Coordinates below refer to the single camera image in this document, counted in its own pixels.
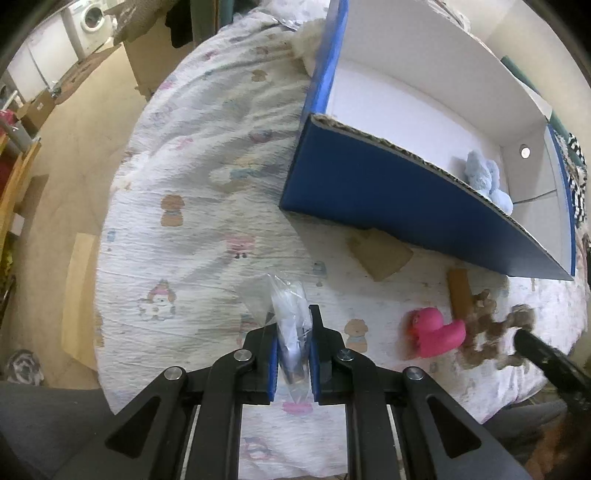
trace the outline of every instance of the bed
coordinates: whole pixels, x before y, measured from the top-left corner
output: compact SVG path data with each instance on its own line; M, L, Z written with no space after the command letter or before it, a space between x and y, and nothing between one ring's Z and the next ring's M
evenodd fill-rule
M304 1L288 13L305 21L324 6ZM580 239L574 281L510 278L412 247L401 271L373 282L348 251L352 228L278 207L310 79L291 52L293 32L271 13L254 10L199 45L162 83L129 140L96 284L96 356L111 409L170 365L203 368L241 346L258 325L235 287L269 269L302 279L324 324L376 364L421 366L479 421L535 393L545 379L528 363L468 368L455 352L409 359L405 319L426 306L450 318L446 272L467 268L474 292L490 289L495 319L528 304L534 333L568 352L587 323ZM341 406L295 404L280 376L271 407L245 407L240 478L324 477L346 465Z

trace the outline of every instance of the black and white striped cloth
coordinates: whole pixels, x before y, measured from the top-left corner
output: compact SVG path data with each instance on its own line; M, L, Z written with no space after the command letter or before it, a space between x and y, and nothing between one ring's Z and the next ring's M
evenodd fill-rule
M569 141L567 142L569 149L579 158L582 167L578 166L578 170L582 170L582 175L579 179L575 179L573 175L568 175L570 194L573 201L574 221L577 226L584 222L587 218L585 212L585 193L587 190L587 163L581 146L573 134L569 134Z

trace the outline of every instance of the clear plastic bag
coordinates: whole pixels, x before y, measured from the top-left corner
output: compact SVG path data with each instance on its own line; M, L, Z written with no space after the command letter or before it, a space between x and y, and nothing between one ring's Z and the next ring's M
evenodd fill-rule
M288 280L283 273L267 273L244 281L236 291L261 326L277 323L279 362L291 398L295 403L305 401L310 391L312 318L302 282Z

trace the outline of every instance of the washing machine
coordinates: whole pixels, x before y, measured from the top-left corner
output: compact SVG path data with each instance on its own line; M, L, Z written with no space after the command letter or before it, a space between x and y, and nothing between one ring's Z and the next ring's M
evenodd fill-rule
M77 0L61 16L79 60L84 60L113 35L111 17L100 0Z

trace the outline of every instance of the blue teddy bear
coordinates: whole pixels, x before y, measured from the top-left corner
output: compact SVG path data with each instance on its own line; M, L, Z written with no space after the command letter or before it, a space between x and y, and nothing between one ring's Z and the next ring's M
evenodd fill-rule
M513 213L511 197L499 188L499 166L496 162L482 158L480 153L472 150L468 154L465 172L470 187L490 199L507 215Z

